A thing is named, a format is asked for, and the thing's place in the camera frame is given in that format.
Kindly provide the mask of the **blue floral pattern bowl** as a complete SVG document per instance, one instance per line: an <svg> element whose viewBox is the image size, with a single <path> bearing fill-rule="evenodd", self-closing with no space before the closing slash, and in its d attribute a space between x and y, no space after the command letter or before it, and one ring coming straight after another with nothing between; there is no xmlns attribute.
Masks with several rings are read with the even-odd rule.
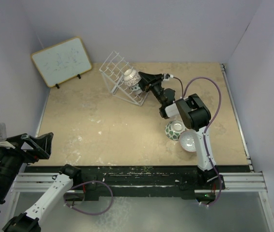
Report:
<svg viewBox="0 0 274 232"><path fill-rule="evenodd" d="M139 84L136 84L134 86L131 86L130 87L131 91L134 93L136 90L139 90L141 89L141 87L139 86Z"/></svg>

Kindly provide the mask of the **white wire dish rack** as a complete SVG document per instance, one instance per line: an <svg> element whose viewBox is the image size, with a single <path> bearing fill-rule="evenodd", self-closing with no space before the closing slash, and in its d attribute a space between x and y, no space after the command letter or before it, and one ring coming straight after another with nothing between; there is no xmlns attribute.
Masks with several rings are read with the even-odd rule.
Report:
<svg viewBox="0 0 274 232"><path fill-rule="evenodd" d="M124 72L128 69L135 68L118 52L112 51L99 68L99 71L109 93L125 102L141 106L148 94L142 92L136 96L130 87L124 84Z"/></svg>

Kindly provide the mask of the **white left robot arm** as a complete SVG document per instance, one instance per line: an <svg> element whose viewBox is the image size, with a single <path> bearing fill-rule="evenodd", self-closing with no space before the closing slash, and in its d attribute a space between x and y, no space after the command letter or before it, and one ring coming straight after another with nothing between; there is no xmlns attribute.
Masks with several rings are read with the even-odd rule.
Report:
<svg viewBox="0 0 274 232"><path fill-rule="evenodd" d="M42 192L42 196L25 212L12 217L0 232L39 232L57 202L70 189L81 186L81 170L66 164L58 174L19 172L23 164L49 159L54 134L32 137L26 133L10 138L0 137L0 204L10 193L9 210L16 208L22 192Z"/></svg>

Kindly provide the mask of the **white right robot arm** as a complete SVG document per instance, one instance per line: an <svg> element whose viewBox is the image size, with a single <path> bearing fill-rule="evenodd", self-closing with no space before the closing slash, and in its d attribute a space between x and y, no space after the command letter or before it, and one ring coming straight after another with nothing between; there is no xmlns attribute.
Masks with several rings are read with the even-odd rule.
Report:
<svg viewBox="0 0 274 232"><path fill-rule="evenodd" d="M172 75L168 73L148 74L138 72L141 77L139 85L145 92L151 91L161 104L159 108L160 116L164 119L170 118L168 113L176 112L180 115L184 126L192 132L194 138L197 158L198 158L198 185L202 189L209 189L215 181L218 182L218 189L223 188L223 178L220 176L218 168L211 150L209 128L217 117L222 101L222 94L218 84L208 77L195 77L188 82L180 99L175 99L175 90L163 88L162 82L170 79ZM219 102L214 116L205 103L197 94L185 97L188 87L196 80L205 79L214 84L218 91Z"/></svg>

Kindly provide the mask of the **purple striped bowl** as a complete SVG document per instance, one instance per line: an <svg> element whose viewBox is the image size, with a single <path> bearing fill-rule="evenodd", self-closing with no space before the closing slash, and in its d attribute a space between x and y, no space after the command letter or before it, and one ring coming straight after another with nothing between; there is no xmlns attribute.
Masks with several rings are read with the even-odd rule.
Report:
<svg viewBox="0 0 274 232"><path fill-rule="evenodd" d="M143 92L142 89L139 89L139 90L136 90L134 93L137 96L137 95L140 95L142 92Z"/></svg>

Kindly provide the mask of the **maroon lattice pattern bowl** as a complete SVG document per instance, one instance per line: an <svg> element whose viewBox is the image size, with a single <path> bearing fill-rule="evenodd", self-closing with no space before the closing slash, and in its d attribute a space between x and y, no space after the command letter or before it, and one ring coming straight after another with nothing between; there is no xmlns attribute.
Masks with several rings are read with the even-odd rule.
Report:
<svg viewBox="0 0 274 232"><path fill-rule="evenodd" d="M124 72L123 82L128 87L132 87L139 83L141 77L135 69L128 69Z"/></svg>

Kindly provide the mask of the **grey bowl red rim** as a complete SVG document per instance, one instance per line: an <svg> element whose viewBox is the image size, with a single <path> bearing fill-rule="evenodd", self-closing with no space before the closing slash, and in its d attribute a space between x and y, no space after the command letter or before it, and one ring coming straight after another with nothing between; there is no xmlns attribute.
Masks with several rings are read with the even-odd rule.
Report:
<svg viewBox="0 0 274 232"><path fill-rule="evenodd" d="M179 136L181 147L187 152L196 152L195 141L193 134L189 131L184 131Z"/></svg>

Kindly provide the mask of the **green leaf pattern bowl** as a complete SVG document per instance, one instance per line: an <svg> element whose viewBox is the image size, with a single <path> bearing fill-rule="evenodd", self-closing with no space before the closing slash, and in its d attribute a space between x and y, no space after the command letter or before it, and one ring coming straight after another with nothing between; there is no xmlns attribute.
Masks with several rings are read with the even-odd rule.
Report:
<svg viewBox="0 0 274 232"><path fill-rule="evenodd" d="M185 125L182 121L173 120L166 124L165 126L165 134L166 136L173 140L178 141L180 134L185 131Z"/></svg>

